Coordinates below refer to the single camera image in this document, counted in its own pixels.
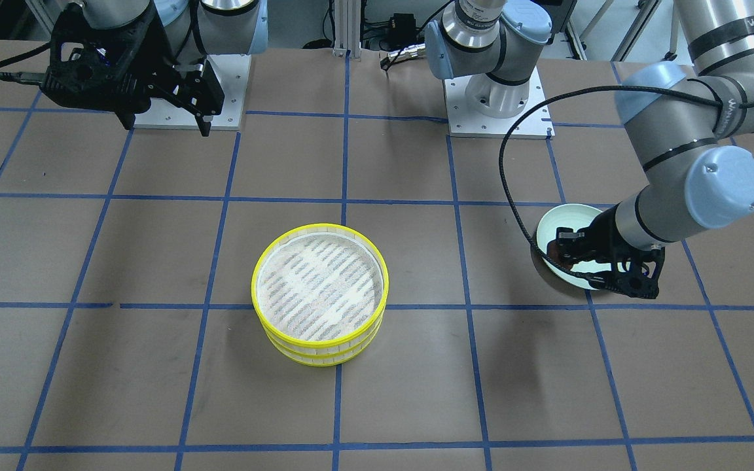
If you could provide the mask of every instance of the light blue joint cap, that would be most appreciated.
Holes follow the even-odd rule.
[[[260,54],[269,47],[269,15],[266,12],[266,0],[260,0],[258,5],[258,21],[255,23],[255,35],[252,36],[252,44],[246,54]]]
[[[653,86],[671,88],[685,80],[685,72],[676,63],[662,61],[653,63],[628,77],[622,84],[626,86]],[[646,92],[616,92],[616,110],[622,124],[634,119],[637,114],[661,98],[658,93]]]
[[[706,229],[728,226],[754,212],[754,157],[744,148],[704,152],[685,176],[685,205]]]
[[[534,44],[546,44],[551,38],[551,17],[530,0],[509,0],[502,8],[501,18],[517,35]]]
[[[165,26],[179,18],[188,6],[188,0],[155,0],[153,3],[156,3],[156,11]]]
[[[446,50],[446,42],[440,34],[438,20],[432,20],[427,24],[424,40],[427,42],[427,62],[429,62],[432,75],[441,80],[455,78],[450,63],[450,55]]]

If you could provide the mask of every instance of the yellow basket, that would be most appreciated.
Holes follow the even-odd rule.
[[[255,265],[252,304],[272,345],[291,360],[332,366],[377,334],[389,271],[364,235],[309,224],[275,239]]]

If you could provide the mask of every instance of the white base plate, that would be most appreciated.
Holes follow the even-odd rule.
[[[498,119],[473,110],[467,104],[467,98],[464,96],[464,89],[467,88],[469,81],[470,77],[444,80],[446,115],[450,121],[450,135],[454,137],[505,136],[508,129],[521,115]],[[545,100],[545,93],[536,68],[531,73],[530,83],[531,94],[523,111],[530,110],[536,104]],[[544,107],[529,116],[511,136],[523,139],[545,139],[548,136],[554,136],[554,126],[551,125],[548,108]]]
[[[228,56],[209,56],[209,60],[225,93],[223,112],[213,117],[211,130],[240,131],[252,56],[229,54]],[[152,105],[146,113],[135,116],[135,128],[198,129],[194,115],[159,98],[152,99]]]
[[[574,205],[574,203],[569,203],[569,205],[556,206],[550,209],[550,211],[539,220],[539,224],[537,224],[537,236],[535,238],[537,245],[541,248],[543,253],[545,253],[548,243],[557,238],[557,227],[571,227],[574,230],[578,230],[592,224],[592,220],[594,220],[599,214],[601,214],[601,209],[587,205]],[[548,263],[548,260],[543,259],[543,262],[554,272],[554,274],[566,281],[566,283],[582,287],[583,289],[595,289],[590,286],[589,281],[563,273],[557,268],[554,268],[554,266],[551,266],[551,264]],[[596,262],[581,262],[575,264],[572,268],[572,271],[580,273],[595,273],[597,271],[608,270],[610,270],[609,263]]]

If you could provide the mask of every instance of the white mounting plate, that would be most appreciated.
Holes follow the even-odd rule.
[[[223,112],[211,122],[212,131],[239,131],[249,86],[249,66],[252,56],[228,54],[209,56],[213,70],[223,87]],[[198,129],[194,115],[174,107],[164,99],[153,98],[146,113],[135,116],[135,128],[141,129]]]
[[[444,80],[444,96],[446,98],[446,115],[450,121],[450,135],[453,137],[503,137],[521,115],[511,118],[498,119],[482,115],[467,104],[464,89],[467,88],[470,77],[452,78]],[[543,86],[539,81],[539,73],[535,68],[531,73],[531,94],[523,111],[530,110],[545,99]],[[551,125],[548,107],[536,111],[529,116],[511,137],[522,139],[545,139],[554,136],[554,126]]]

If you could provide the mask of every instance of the tiled surface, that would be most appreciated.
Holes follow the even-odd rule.
[[[376,60],[255,58],[239,137],[0,84],[0,469],[754,470],[754,215],[668,247],[655,301],[587,296],[530,253],[499,143],[446,136],[424,62]],[[530,232],[645,184],[611,95],[551,116],[553,140],[506,149]],[[322,221],[371,238],[391,286],[374,343],[314,369],[270,345],[249,278]]]

